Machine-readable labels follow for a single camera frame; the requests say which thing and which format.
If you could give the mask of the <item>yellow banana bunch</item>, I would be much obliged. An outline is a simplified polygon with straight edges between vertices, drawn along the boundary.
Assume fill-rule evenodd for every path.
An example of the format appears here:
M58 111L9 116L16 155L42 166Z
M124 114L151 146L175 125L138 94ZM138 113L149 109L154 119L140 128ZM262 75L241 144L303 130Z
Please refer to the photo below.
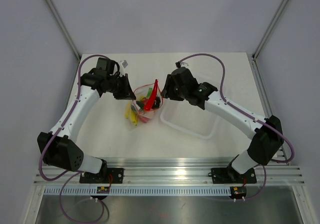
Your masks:
M126 108L125 108L125 112L124 112L124 116L127 120L130 121L130 123L133 125L133 126L137 126L138 123L139 123L139 118L138 118L138 115L137 113L132 110L132 105L130 103L128 103L126 105Z

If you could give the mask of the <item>green avocado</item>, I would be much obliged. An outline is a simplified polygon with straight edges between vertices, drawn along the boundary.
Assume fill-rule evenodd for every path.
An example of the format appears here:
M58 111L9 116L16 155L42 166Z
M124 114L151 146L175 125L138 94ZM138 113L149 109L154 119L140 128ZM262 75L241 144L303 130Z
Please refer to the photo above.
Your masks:
M139 107L140 110L145 110L146 102L136 101L136 105Z

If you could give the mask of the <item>clear zip bag orange zipper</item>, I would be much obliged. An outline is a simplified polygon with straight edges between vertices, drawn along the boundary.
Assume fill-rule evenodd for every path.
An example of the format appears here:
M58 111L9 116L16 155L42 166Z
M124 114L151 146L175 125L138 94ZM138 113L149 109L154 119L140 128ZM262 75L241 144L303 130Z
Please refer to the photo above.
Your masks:
M136 99L130 100L124 111L125 127L130 131L153 120L164 103L157 79L137 87L133 93Z

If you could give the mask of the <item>red chili pepper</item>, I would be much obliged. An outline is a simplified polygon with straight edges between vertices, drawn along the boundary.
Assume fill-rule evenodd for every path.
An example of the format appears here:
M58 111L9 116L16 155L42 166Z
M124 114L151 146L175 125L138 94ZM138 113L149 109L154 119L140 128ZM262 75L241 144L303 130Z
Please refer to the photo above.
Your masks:
M157 92L158 92L158 80L156 79L154 82L154 86L151 92L150 97L148 98L148 101L146 102L146 104L144 105L144 110L145 111L150 111L153 107L153 104L156 100L157 97Z

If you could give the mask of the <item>red dragon fruit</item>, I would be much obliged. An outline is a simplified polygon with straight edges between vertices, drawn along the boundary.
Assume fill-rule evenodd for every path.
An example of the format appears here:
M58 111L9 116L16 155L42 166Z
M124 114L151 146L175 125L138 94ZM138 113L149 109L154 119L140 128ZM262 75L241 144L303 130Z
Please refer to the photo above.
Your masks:
M153 90L153 85L151 84L138 87L135 90L135 94L137 95L136 101L147 102L152 93L152 90ZM150 120L154 118L154 115L155 115L155 111L153 109L147 111L147 110L141 110L138 107L138 118L141 122L148 123Z

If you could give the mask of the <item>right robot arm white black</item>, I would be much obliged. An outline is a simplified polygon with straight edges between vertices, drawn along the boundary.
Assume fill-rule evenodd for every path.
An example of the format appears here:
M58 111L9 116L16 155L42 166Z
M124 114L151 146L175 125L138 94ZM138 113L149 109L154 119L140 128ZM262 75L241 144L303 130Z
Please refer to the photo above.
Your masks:
M199 83L186 67L167 75L161 96L172 101L188 101L216 114L250 139L247 150L234 157L227 167L211 169L214 184L255 184L254 167L267 165L284 143L281 121L276 116L250 114L226 99L217 87L208 82Z

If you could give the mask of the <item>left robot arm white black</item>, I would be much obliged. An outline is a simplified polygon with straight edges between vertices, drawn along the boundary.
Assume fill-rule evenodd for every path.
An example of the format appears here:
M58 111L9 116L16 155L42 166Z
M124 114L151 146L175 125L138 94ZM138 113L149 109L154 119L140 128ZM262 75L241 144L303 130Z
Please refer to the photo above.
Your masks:
M61 118L49 132L41 132L37 143L41 152L40 176L53 182L67 172L84 174L90 182L111 180L107 161L85 154L77 138L92 107L105 93L116 100L135 100L123 63L96 54L86 57L77 70L77 91Z

